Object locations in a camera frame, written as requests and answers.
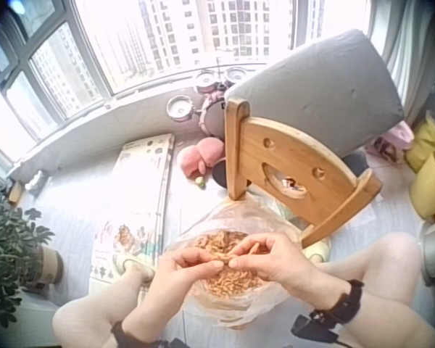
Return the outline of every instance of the yellow container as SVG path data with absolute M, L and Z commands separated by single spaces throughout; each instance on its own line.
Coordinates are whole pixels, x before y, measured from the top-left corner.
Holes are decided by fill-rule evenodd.
M 411 150 L 406 152 L 406 162 L 418 172 L 428 156 L 435 152 L 435 119 L 427 110 L 426 120 L 415 131 L 415 139 Z
M 410 198 L 415 211 L 426 219 L 435 214 L 435 152 L 414 177 L 410 187 Z

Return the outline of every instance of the chair backrest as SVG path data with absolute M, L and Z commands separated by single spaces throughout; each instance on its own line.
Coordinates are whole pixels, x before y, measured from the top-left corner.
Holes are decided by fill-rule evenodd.
M 243 99 L 227 103 L 225 153 L 229 197 L 239 199 L 247 180 L 258 185 L 310 224 L 302 234 L 304 247 L 333 233 L 381 188 L 371 170 L 356 178 L 332 151 L 307 134 L 250 117 L 249 104 Z M 274 170 L 300 187 L 285 187 Z

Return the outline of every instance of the toy drum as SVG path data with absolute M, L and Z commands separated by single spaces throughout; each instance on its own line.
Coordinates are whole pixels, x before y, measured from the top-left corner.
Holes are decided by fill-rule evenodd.
M 194 103 L 187 96 L 175 96 L 167 102 L 166 112 L 175 122 L 185 122 L 194 114 Z
M 247 71 L 241 67 L 231 67 L 224 72 L 224 84 L 231 87 L 242 81 L 247 76 Z
M 202 70 L 195 76 L 195 91 L 200 94 L 209 94 L 219 85 L 218 74 L 211 70 Z
M 225 89 L 215 91 L 207 96 L 203 102 L 199 126 L 207 136 L 224 139 Z

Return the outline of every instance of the gray cushion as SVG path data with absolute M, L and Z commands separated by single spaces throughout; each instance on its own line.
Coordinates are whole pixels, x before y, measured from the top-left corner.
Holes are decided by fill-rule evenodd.
M 299 47 L 225 95 L 235 96 L 253 116 L 300 129 L 340 157 L 404 118 L 382 58 L 358 30 Z

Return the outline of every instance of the slipper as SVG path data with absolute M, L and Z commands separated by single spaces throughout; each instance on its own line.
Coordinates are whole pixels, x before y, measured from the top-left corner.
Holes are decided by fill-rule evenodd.
M 321 239 L 317 243 L 308 246 L 308 248 L 303 249 L 303 254 L 308 259 L 310 259 L 314 255 L 317 255 L 320 258 L 322 258 L 323 262 L 328 261 L 328 257 L 330 253 L 331 253 L 331 240 L 329 237 Z
M 116 253 L 113 255 L 113 263 L 116 266 L 117 272 L 122 275 L 125 272 L 125 263 L 126 261 L 133 261 L 138 265 L 143 266 L 146 271 L 146 275 L 149 279 L 153 279 L 155 274 L 155 267 L 150 264 L 150 262 L 146 261 L 146 256 L 143 254 L 134 256 L 128 253 Z

